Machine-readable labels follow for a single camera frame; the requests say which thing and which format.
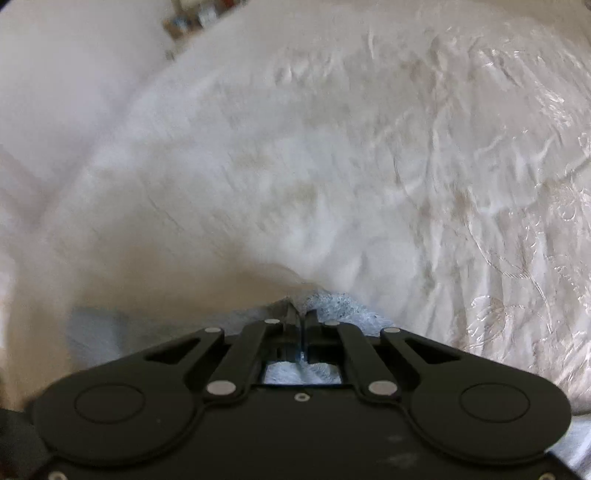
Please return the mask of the light blue speckled pants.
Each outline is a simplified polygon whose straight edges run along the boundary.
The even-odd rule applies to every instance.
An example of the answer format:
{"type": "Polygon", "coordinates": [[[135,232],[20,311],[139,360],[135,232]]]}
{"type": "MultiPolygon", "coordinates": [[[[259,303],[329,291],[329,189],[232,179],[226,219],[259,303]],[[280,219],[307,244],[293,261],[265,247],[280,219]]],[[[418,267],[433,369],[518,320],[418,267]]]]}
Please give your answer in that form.
{"type": "Polygon", "coordinates": [[[176,340],[196,330],[219,327],[228,336],[239,334],[245,325],[270,318],[280,319],[287,308],[301,315],[315,311],[318,321],[339,321],[358,326],[363,334],[377,336],[393,322],[356,302],[346,294],[308,290],[235,311],[187,318],[155,319],[128,316],[121,311],[78,308],[67,321],[65,336],[75,371],[92,368],[133,353],[176,340]]]}

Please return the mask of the white embroidered bedspread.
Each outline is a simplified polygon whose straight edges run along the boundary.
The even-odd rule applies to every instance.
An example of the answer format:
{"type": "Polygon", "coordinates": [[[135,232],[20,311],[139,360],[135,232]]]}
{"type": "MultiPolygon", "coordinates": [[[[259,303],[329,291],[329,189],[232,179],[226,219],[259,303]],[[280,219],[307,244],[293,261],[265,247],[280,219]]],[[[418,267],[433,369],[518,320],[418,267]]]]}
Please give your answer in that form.
{"type": "Polygon", "coordinates": [[[252,1],[135,98],[15,257],[6,400],[72,371],[78,308],[351,296],[557,384],[590,473],[590,13],[252,1]]]}

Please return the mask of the left cream nightstand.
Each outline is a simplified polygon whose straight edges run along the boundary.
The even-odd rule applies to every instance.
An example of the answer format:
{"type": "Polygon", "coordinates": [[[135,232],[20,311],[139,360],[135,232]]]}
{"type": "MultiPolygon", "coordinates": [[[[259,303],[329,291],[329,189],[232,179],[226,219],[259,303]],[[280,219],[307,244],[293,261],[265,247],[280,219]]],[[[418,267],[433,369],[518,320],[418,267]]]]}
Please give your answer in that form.
{"type": "Polygon", "coordinates": [[[173,14],[161,23],[172,41],[165,58],[173,61],[191,39],[211,28],[231,12],[247,4],[243,0],[172,1],[173,14]]]}

